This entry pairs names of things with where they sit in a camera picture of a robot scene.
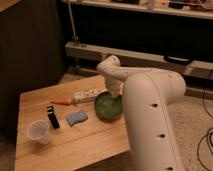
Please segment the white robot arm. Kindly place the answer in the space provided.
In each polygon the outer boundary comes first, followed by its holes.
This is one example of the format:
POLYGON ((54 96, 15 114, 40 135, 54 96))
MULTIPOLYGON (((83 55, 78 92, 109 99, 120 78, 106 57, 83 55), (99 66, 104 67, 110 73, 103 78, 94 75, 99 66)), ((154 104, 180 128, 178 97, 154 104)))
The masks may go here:
POLYGON ((122 96, 136 171, 185 171, 167 106, 184 96, 186 83, 174 71, 123 67, 111 55, 97 65, 106 88, 122 96))

